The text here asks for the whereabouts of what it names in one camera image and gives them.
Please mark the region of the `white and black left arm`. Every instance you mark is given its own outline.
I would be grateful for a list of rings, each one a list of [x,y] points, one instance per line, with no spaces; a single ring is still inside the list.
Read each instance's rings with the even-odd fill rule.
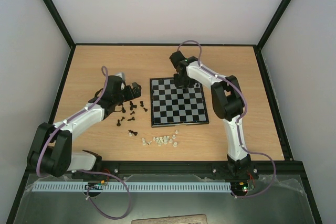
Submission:
[[[125,83],[124,74],[108,76],[104,87],[78,112],[57,123],[38,126],[30,147],[27,164],[42,172],[59,177],[66,172],[91,171],[101,156],[91,151],[75,152],[73,141],[93,125],[106,119],[117,106],[141,96],[141,86]]]

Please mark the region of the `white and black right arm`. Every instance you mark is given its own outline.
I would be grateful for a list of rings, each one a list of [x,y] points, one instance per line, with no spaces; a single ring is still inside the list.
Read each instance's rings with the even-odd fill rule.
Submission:
[[[197,81],[211,91],[212,107],[216,116],[223,120],[228,143],[228,170],[236,178],[242,177],[250,166],[250,154],[246,151],[242,117],[245,99],[235,76],[215,73],[196,57],[186,58],[181,51],[171,54],[170,61],[176,70],[174,80],[179,88],[191,86]]]

